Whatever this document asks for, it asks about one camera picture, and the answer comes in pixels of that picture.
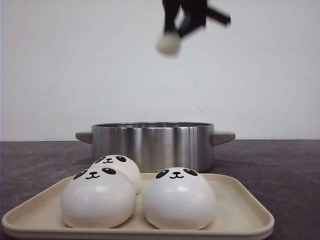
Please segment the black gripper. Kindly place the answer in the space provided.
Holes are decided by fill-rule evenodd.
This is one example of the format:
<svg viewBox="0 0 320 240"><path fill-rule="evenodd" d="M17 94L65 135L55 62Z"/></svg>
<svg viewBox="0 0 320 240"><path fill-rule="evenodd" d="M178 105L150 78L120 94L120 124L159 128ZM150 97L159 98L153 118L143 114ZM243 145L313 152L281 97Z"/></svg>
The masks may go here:
<svg viewBox="0 0 320 240"><path fill-rule="evenodd" d="M199 27L205 27L207 17L223 25L231 23L229 15L209 7L207 0L163 0L162 6L164 9L164 33L178 32L180 38ZM184 12L184 19L177 29L175 19L180 8Z"/></svg>

